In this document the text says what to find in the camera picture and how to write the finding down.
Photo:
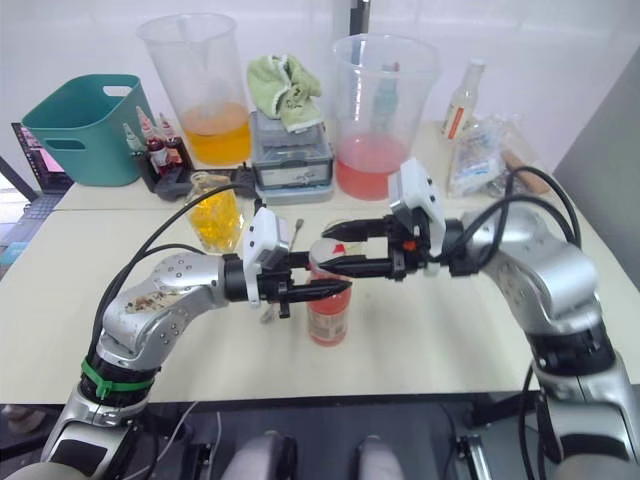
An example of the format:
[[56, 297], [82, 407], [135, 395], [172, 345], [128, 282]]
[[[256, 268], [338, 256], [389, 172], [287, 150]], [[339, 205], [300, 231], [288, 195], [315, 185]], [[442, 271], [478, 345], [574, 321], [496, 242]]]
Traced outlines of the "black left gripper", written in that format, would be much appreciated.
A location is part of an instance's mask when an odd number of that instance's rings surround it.
[[308, 251], [274, 254], [261, 265], [260, 299], [272, 305], [279, 318], [288, 319], [291, 316], [290, 303], [323, 300], [351, 287], [351, 282], [347, 280], [312, 280], [304, 285], [292, 286], [291, 268], [309, 269], [310, 265]]

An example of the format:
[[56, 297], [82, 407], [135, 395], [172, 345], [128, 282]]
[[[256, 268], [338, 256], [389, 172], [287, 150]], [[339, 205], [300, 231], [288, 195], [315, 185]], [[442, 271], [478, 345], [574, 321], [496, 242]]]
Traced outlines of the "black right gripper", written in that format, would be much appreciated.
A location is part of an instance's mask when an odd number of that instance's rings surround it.
[[407, 275], [424, 271], [429, 266], [431, 241], [429, 219], [425, 213], [412, 213], [408, 227], [392, 214], [386, 215], [384, 219], [341, 221], [325, 228], [321, 236], [339, 241], [387, 238], [388, 258], [371, 259], [364, 255], [347, 255], [318, 264], [321, 270], [335, 275], [401, 281]]

